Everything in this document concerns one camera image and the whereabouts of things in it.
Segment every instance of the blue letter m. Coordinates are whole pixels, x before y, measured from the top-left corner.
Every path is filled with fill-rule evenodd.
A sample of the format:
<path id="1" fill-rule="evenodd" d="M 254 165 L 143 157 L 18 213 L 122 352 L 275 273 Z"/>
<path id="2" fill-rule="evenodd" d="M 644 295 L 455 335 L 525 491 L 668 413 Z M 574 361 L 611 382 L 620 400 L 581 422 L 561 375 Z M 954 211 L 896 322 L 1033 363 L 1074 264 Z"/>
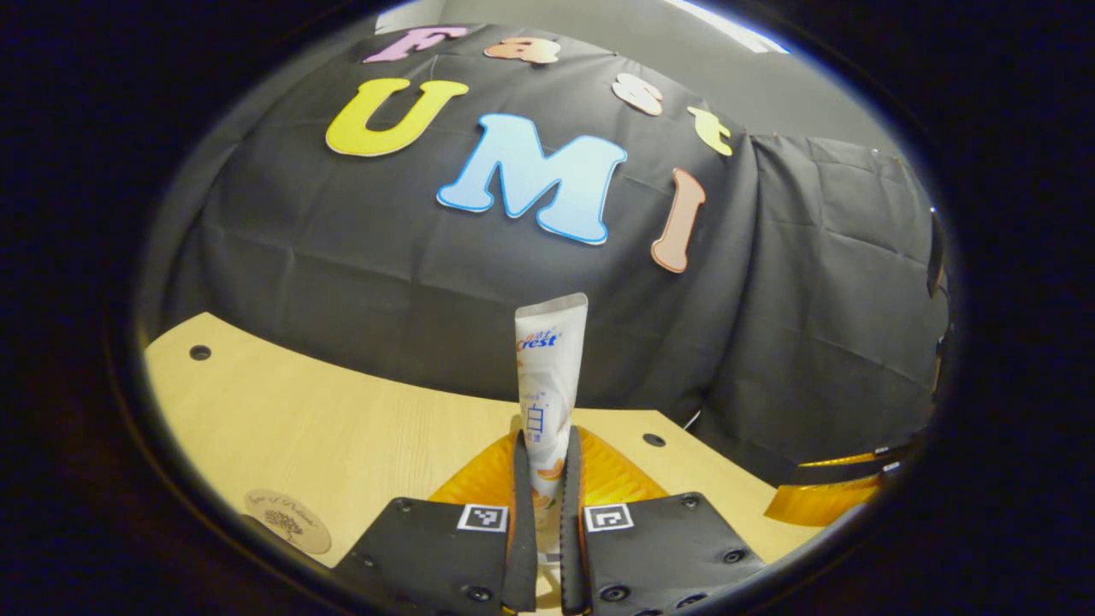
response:
<path id="1" fill-rule="evenodd" d="M 572 240 L 604 243 L 609 230 L 601 221 L 601 211 L 612 170 L 627 160 L 623 148 L 583 135 L 544 158 L 531 119 L 488 113 L 480 118 L 480 124 L 483 138 L 457 181 L 437 191 L 437 200 L 469 211 L 491 209 L 494 196 L 487 185 L 498 168 L 506 213 L 517 218 L 558 184 L 555 198 L 537 212 L 537 222 Z"/>

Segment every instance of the toothpaste tube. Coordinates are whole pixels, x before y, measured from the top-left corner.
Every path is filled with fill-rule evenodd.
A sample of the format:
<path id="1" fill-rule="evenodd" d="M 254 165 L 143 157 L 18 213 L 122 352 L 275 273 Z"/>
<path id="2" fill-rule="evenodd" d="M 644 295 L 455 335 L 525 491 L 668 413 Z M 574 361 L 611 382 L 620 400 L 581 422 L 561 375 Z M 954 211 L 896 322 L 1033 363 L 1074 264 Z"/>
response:
<path id="1" fill-rule="evenodd" d="M 537 548 L 542 562 L 557 561 L 560 484 L 570 439 L 570 411 L 589 299 L 576 292 L 518 307 L 517 390 L 532 476 Z"/>

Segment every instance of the yellow letter u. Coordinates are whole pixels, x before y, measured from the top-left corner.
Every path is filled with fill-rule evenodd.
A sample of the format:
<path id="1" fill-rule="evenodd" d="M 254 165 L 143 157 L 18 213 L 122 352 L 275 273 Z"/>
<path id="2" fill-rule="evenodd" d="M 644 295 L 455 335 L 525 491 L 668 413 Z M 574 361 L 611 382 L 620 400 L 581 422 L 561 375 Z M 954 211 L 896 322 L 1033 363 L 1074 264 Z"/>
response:
<path id="1" fill-rule="evenodd" d="M 411 85 L 406 79 L 373 79 L 357 89 L 357 95 L 338 112 L 327 127 L 327 146 L 338 153 L 381 155 L 401 150 L 417 139 L 452 96 L 468 93 L 456 81 L 427 81 L 422 96 L 406 116 L 387 130 L 370 130 L 366 123 L 393 93 Z"/>

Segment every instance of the letter cutout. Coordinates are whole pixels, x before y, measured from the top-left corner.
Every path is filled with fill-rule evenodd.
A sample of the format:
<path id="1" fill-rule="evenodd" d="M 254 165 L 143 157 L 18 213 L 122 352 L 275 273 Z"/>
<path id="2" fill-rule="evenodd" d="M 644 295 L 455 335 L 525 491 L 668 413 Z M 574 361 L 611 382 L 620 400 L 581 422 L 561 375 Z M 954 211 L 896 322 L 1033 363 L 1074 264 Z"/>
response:
<path id="1" fill-rule="evenodd" d="M 422 96 L 395 126 L 370 130 L 366 123 L 393 93 L 405 89 L 406 79 L 373 79 L 357 89 L 357 95 L 338 112 L 327 127 L 327 147 L 350 155 L 381 155 L 414 142 L 452 96 L 468 93 L 468 85 L 456 81 L 427 81 Z"/>
<path id="2" fill-rule="evenodd" d="M 492 58 L 520 58 L 534 65 L 546 65 L 558 60 L 555 54 L 562 49 L 558 43 L 531 36 L 511 36 L 498 45 L 492 45 L 483 54 Z"/>
<path id="3" fill-rule="evenodd" d="M 658 265 L 680 274 L 688 267 L 685 251 L 688 240 L 692 236 L 695 212 L 707 199 L 707 195 L 700 182 L 683 168 L 673 168 L 673 181 L 677 183 L 673 206 L 669 210 L 661 236 L 650 244 L 650 256 Z"/>
<path id="4" fill-rule="evenodd" d="M 695 133 L 704 143 L 723 155 L 734 153 L 734 150 L 722 140 L 722 136 L 730 137 L 730 129 L 723 126 L 715 114 L 695 107 L 688 107 L 688 111 L 695 116 Z"/>
<path id="5" fill-rule="evenodd" d="M 497 168 L 506 213 L 517 218 L 558 184 L 555 198 L 537 212 L 537 222 L 572 240 L 604 243 L 609 230 L 601 221 L 601 212 L 612 171 L 627 160 L 623 148 L 581 135 L 545 158 L 531 119 L 488 113 L 480 124 L 483 138 L 457 181 L 437 191 L 437 200 L 468 211 L 491 209 L 494 196 L 487 185 Z"/>
<path id="6" fill-rule="evenodd" d="M 612 84 L 612 93 L 647 115 L 661 115 L 661 103 L 658 102 L 661 100 L 661 92 L 634 74 L 618 74 L 616 82 Z"/>
<path id="7" fill-rule="evenodd" d="M 408 51 L 422 51 L 437 45 L 446 37 L 459 38 L 468 34 L 466 27 L 416 27 L 408 30 L 403 38 L 389 45 L 383 51 L 373 54 L 362 62 L 390 62 L 408 57 Z"/>

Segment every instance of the black cloth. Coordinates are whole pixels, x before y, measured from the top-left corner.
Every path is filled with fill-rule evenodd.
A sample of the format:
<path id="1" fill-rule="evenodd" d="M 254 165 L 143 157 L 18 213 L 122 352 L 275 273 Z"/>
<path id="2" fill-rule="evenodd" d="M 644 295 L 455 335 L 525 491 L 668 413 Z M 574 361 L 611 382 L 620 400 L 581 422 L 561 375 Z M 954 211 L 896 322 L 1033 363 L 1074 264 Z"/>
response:
<path id="1" fill-rule="evenodd" d="M 857 454 L 923 423 L 946 307 L 924 290 L 926 197 L 895 159 L 830 140 L 746 135 L 733 109 L 655 71 L 529 28 L 471 25 L 406 59 L 361 62 L 402 36 L 319 45 L 198 143 L 149 243 L 138 297 L 149 340 L 210 312 L 355 371 L 516 400 L 514 311 L 584 291 L 578 405 L 653 408 L 679 423 L 703 407 L 701 438 L 762 478 L 774 476 L 762 458 Z M 557 40 L 560 60 L 483 54 L 510 36 Z M 618 98 L 611 84 L 621 72 L 657 86 L 664 115 Z M 360 83 L 384 77 L 412 84 L 370 118 L 373 129 L 399 123 L 424 81 L 470 91 L 395 153 L 331 150 L 332 119 Z M 733 155 L 700 140 L 688 106 L 718 115 Z M 579 135 L 627 151 L 608 190 L 606 243 L 537 224 L 554 189 L 508 218 L 497 174 L 486 212 L 437 202 L 487 113 L 533 120 L 545 153 Z M 650 257 L 677 166 L 707 196 L 682 274 Z"/>

